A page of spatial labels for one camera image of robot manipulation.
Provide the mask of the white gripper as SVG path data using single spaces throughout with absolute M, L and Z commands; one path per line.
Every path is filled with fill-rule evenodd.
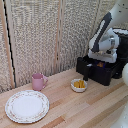
M 108 54 L 106 52 L 103 53 L 94 53 L 92 51 L 88 52 L 88 57 L 104 62 L 109 62 L 109 63 L 115 63 L 117 59 L 117 54 L 116 52 L 113 52 L 111 54 Z

